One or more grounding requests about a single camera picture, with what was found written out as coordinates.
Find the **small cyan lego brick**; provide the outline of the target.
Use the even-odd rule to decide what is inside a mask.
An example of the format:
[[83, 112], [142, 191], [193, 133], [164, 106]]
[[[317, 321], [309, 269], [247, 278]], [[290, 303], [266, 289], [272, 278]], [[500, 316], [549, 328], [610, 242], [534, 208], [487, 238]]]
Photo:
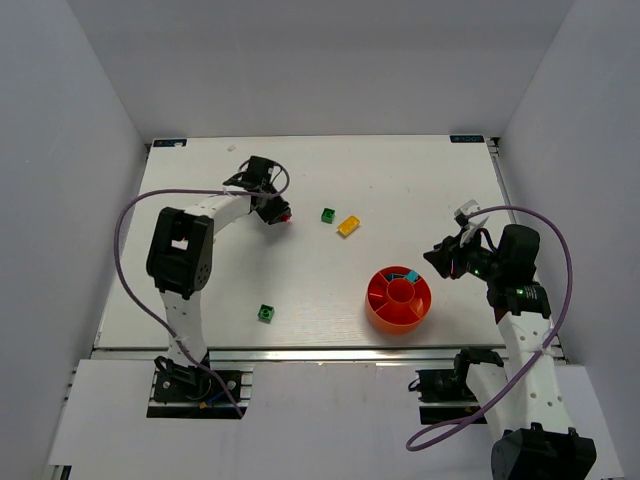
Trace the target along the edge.
[[419, 274], [414, 271], [414, 270], [410, 270], [406, 275], [405, 275], [405, 279], [407, 281], [409, 281], [410, 283], [416, 283], [419, 280], [420, 276]]

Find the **orange divided round container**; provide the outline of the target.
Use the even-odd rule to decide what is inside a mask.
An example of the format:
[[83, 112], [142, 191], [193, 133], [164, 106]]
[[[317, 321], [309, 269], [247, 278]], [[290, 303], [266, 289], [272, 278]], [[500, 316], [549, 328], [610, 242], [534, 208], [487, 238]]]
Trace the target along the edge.
[[370, 279], [365, 294], [365, 313], [379, 332], [404, 335], [415, 330], [425, 319], [432, 304], [431, 289], [419, 274], [416, 283], [405, 278], [389, 281], [390, 273], [407, 274], [410, 268], [389, 266]]

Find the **yellow 2x3 lego brick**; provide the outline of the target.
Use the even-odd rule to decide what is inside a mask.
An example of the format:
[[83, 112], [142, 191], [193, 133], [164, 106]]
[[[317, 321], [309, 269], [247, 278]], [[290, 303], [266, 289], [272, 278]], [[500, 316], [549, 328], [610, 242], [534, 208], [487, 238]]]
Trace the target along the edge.
[[337, 232], [343, 238], [353, 234], [360, 226], [360, 219], [354, 215], [347, 217], [337, 227]]

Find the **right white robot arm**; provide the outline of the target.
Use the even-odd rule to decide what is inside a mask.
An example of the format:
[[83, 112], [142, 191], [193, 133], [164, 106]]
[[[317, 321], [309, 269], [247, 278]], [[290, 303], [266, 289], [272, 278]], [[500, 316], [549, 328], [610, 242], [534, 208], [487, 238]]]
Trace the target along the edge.
[[494, 444], [495, 479], [584, 479], [597, 459], [592, 439], [578, 434], [544, 343], [554, 322], [544, 288], [535, 281], [539, 234], [508, 225], [493, 246], [469, 225], [436, 244], [424, 259], [443, 278], [469, 273], [487, 285], [487, 300], [508, 360], [466, 348], [454, 362], [454, 383], [468, 388], [483, 409]]

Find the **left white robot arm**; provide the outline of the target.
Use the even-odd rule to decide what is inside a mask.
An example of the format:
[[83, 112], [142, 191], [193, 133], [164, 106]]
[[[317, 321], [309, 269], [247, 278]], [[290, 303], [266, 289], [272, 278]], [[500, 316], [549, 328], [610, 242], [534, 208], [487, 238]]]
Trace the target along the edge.
[[216, 235], [250, 214], [265, 224], [284, 223], [290, 204], [274, 186], [284, 168], [259, 156], [250, 157], [211, 194], [185, 209], [163, 208], [157, 218], [147, 274], [162, 299], [170, 327], [168, 359], [180, 367], [208, 366], [201, 315], [201, 291], [213, 273]]

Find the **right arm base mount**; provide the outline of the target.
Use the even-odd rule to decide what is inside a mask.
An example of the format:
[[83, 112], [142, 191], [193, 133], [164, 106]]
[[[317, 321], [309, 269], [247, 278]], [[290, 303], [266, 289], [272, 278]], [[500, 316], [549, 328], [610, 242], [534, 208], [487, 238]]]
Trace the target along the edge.
[[452, 369], [417, 370], [408, 391], [418, 395], [423, 426], [470, 417], [480, 409], [471, 391], [453, 381]]

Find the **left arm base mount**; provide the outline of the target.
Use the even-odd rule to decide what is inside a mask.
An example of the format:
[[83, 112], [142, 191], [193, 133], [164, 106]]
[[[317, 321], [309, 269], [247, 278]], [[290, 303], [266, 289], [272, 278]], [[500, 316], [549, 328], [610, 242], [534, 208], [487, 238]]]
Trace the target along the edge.
[[154, 359], [154, 368], [147, 418], [240, 419], [220, 382], [210, 373], [176, 364], [165, 356]]

